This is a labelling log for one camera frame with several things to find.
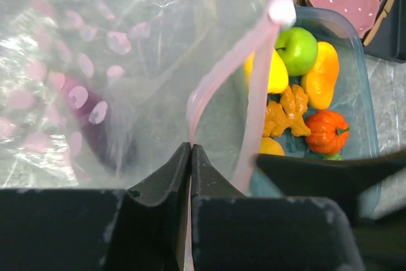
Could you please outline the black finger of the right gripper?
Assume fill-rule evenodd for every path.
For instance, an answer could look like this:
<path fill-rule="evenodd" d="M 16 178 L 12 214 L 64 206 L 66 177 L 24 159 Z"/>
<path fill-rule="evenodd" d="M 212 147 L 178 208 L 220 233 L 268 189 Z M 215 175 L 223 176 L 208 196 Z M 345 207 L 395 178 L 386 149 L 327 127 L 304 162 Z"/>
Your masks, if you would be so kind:
<path fill-rule="evenodd" d="M 259 154 L 256 165 L 285 195 L 329 198 L 349 220 L 358 220 L 360 194 L 402 170 L 405 149 L 344 161 Z"/>

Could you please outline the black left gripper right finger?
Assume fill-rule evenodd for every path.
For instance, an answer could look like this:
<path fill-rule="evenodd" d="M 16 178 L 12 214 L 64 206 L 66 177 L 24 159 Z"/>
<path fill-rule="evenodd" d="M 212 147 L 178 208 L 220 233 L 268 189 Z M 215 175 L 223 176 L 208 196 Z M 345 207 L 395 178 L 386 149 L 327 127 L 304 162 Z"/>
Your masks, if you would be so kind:
<path fill-rule="evenodd" d="M 192 149 L 196 270 L 363 270 L 350 223 L 328 198 L 246 197 Z"/>

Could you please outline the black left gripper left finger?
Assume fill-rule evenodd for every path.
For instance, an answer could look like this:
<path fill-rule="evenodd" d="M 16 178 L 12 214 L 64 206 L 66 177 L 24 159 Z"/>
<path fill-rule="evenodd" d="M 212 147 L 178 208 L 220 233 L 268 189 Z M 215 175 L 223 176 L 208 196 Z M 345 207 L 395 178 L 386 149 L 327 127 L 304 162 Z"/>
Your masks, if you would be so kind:
<path fill-rule="evenodd" d="M 1 191 L 2 270 L 182 270 L 188 143 L 127 190 Z"/>

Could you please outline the orange pumpkin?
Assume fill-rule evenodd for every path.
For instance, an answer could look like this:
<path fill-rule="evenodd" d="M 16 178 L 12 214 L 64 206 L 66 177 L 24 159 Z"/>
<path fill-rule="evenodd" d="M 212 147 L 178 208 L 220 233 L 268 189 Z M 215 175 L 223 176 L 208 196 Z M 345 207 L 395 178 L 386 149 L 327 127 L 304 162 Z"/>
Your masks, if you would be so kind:
<path fill-rule="evenodd" d="M 335 111 L 319 110 L 305 121 L 311 134 L 305 138 L 308 148 L 317 154 L 333 155 L 346 145 L 350 125 Z"/>

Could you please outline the orange fruit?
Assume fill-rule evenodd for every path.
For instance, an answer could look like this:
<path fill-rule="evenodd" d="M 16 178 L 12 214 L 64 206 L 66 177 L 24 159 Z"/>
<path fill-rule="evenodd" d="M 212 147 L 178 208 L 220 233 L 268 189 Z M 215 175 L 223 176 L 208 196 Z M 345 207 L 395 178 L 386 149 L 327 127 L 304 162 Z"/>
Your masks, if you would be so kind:
<path fill-rule="evenodd" d="M 285 152 L 281 144 L 274 140 L 273 138 L 263 137 L 261 139 L 261 144 L 259 147 L 260 154 L 268 155 L 281 155 L 285 156 Z"/>

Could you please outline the brown ginger root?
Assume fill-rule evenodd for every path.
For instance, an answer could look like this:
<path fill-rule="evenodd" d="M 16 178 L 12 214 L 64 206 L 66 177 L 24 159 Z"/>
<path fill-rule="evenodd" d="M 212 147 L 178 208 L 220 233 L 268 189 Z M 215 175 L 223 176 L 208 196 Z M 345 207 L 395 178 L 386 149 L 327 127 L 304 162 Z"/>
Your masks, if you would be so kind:
<path fill-rule="evenodd" d="M 280 95 L 280 101 L 269 101 L 266 107 L 264 137 L 280 137 L 286 129 L 295 137 L 310 136 L 310 128 L 305 124 L 303 115 L 308 110 L 308 94 L 293 84 Z"/>

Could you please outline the orange mango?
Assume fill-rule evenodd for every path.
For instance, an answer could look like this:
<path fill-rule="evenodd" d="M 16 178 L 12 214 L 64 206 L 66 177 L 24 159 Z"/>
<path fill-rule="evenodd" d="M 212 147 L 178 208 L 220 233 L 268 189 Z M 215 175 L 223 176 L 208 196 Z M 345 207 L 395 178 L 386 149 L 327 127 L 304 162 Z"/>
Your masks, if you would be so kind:
<path fill-rule="evenodd" d="M 318 42 L 318 55 L 311 70 L 301 78 L 301 87 L 308 94 L 308 103 L 317 110 L 327 109 L 334 97 L 339 76 L 339 57 L 333 45 Z"/>

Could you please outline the purple eggplant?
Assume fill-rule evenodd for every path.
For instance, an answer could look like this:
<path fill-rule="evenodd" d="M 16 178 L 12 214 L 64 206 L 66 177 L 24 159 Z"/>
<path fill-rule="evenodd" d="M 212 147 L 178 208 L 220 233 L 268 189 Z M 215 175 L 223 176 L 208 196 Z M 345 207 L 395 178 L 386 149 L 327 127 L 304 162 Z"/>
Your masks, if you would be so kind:
<path fill-rule="evenodd" d="M 139 112 L 122 81 L 92 84 L 68 74 L 64 77 L 60 92 L 96 159 L 111 172 L 136 163 Z"/>

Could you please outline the yellow bell pepper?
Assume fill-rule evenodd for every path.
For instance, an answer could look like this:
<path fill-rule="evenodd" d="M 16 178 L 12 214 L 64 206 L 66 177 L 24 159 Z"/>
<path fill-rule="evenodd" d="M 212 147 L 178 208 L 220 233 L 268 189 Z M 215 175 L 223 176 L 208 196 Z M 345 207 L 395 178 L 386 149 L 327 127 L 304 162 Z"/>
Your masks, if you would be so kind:
<path fill-rule="evenodd" d="M 249 58 L 244 62 L 244 74 L 247 87 L 249 87 L 253 58 L 255 53 L 251 53 Z M 273 50 L 272 62 L 268 79 L 268 94 L 282 93 L 289 84 L 289 76 L 285 63 L 276 50 Z"/>

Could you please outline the green apple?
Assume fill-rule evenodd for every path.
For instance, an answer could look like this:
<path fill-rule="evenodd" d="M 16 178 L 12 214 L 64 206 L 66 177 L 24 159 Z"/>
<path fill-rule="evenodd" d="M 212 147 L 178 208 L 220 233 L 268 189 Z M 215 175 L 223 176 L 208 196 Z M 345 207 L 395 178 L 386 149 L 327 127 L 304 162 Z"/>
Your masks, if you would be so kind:
<path fill-rule="evenodd" d="M 316 62 L 318 43 L 311 32 L 292 27 L 280 33 L 275 49 L 291 77 L 305 75 Z"/>

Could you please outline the clear pink-dotted zip bag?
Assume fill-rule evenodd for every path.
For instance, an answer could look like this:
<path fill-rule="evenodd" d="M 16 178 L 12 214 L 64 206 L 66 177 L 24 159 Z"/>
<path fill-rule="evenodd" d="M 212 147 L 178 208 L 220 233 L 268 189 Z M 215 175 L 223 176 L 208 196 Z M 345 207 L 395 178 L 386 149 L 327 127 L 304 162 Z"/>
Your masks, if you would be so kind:
<path fill-rule="evenodd" d="M 127 190 L 188 143 L 182 270 L 195 270 L 192 149 L 245 195 L 273 47 L 295 20 L 293 0 L 1 0 L 1 191 Z M 82 139 L 60 92 L 65 74 L 129 91 L 139 155 L 125 171 L 109 171 Z"/>

